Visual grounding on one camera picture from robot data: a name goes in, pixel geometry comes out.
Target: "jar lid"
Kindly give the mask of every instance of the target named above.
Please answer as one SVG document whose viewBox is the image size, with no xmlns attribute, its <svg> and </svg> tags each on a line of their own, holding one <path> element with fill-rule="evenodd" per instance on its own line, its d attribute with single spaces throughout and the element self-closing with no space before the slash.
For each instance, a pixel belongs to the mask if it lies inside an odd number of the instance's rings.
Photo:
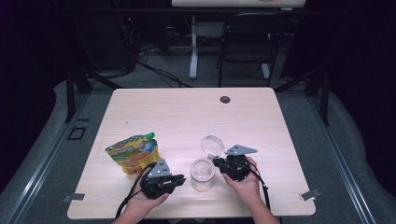
<svg viewBox="0 0 396 224">
<path fill-rule="evenodd" d="M 202 140 L 201 149 L 209 159 L 224 156 L 224 144 L 214 135 L 209 135 Z"/>
</svg>

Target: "table top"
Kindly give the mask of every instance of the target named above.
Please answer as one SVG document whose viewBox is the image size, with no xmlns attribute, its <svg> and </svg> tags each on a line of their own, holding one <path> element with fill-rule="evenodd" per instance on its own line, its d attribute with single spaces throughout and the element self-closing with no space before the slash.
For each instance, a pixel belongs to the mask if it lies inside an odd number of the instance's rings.
<svg viewBox="0 0 396 224">
<path fill-rule="evenodd" d="M 172 0 L 173 7 L 304 7 L 305 0 Z"/>
<path fill-rule="evenodd" d="M 220 97 L 228 96 L 224 104 Z M 147 218 L 250 217 L 217 168 L 206 192 L 191 186 L 190 166 L 206 154 L 201 141 L 215 135 L 224 148 L 252 147 L 275 216 L 309 216 L 309 191 L 274 91 L 270 88 L 122 89 L 114 91 L 67 215 L 73 219 L 113 218 L 134 180 L 105 152 L 120 140 L 154 132 L 162 158 L 187 180 Z"/>
</svg>

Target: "human hand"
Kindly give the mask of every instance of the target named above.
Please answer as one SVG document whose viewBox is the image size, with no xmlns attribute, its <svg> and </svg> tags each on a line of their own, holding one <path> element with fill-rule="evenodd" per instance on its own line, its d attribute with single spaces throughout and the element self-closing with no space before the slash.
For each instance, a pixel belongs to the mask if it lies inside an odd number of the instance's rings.
<svg viewBox="0 0 396 224">
<path fill-rule="evenodd" d="M 247 157 L 247 161 L 250 163 L 250 169 L 257 172 L 256 162 L 250 157 Z M 226 174 L 223 174 L 223 177 L 225 182 L 235 190 L 239 199 L 241 199 L 247 206 L 253 205 L 254 203 L 262 203 L 259 178 L 257 178 L 257 176 L 249 172 L 247 177 L 241 181 L 234 181 Z"/>
<path fill-rule="evenodd" d="M 140 191 L 140 181 L 141 179 L 139 179 L 139 182 L 136 184 L 133 195 L 138 193 L 128 201 L 120 217 L 113 222 L 114 224 L 137 223 L 148 215 L 151 209 L 162 204 L 169 197 L 169 194 L 165 193 L 155 200 L 149 199 Z"/>
</svg>

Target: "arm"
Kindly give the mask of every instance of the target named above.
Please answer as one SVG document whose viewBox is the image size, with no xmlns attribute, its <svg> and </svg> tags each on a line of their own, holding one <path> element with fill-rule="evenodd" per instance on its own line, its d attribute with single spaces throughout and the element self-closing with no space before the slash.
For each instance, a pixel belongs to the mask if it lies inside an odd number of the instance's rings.
<svg viewBox="0 0 396 224">
<path fill-rule="evenodd" d="M 256 162 L 253 159 L 247 157 L 247 160 L 256 166 Z M 250 169 L 253 171 L 256 170 L 253 165 L 250 165 Z M 246 179 L 240 182 L 233 181 L 227 175 L 223 175 L 223 177 L 225 182 L 235 190 L 239 199 L 244 202 L 256 224 L 278 223 L 277 219 L 262 201 L 259 179 L 254 174 L 249 174 Z"/>
<path fill-rule="evenodd" d="M 134 194 L 140 191 L 140 180 L 134 189 Z M 162 204 L 169 194 L 164 194 L 158 199 L 148 199 L 143 192 L 137 193 L 133 198 L 131 198 L 122 214 L 117 218 L 113 224 L 135 224 L 142 220 L 146 215 L 149 214 L 151 209 Z"/>
</svg>

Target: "glass jar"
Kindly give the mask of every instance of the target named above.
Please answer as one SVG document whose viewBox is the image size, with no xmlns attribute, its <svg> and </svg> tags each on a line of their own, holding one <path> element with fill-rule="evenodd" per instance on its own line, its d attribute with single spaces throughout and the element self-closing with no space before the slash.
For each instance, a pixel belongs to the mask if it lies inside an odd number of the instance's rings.
<svg viewBox="0 0 396 224">
<path fill-rule="evenodd" d="M 192 187 L 198 191 L 207 191 L 215 182 L 215 165 L 209 159 L 194 161 L 190 168 Z"/>
</svg>

